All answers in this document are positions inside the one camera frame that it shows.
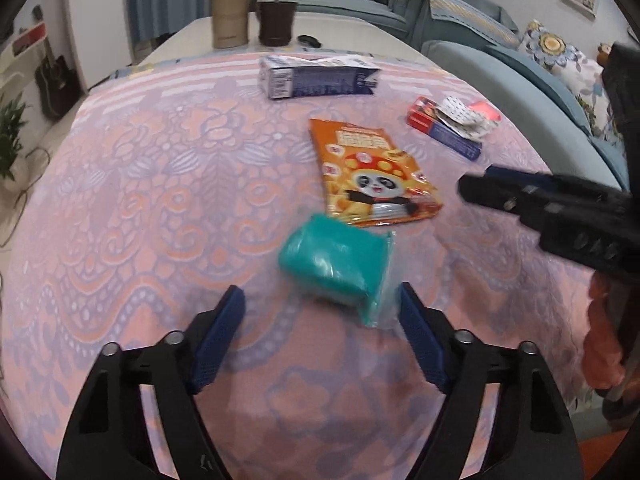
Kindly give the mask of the right hand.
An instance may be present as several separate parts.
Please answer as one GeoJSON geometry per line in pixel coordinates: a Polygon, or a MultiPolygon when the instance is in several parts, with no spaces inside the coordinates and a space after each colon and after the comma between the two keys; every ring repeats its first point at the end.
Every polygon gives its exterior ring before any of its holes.
{"type": "Polygon", "coordinates": [[[623,350],[616,331],[605,312],[610,281],[601,273],[591,277],[587,310],[589,330],[584,339],[582,374],[591,388],[608,390],[619,386],[625,378],[623,350]]]}

